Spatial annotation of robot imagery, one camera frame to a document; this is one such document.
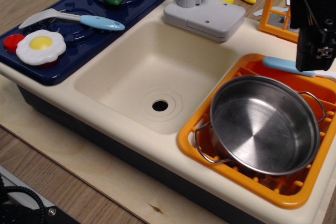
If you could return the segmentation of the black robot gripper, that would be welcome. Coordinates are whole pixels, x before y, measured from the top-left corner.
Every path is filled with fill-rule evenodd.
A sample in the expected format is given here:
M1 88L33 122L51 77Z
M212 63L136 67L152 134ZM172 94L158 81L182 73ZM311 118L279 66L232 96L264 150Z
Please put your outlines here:
M296 68L329 70L335 59L335 0L290 0L291 28L299 30Z

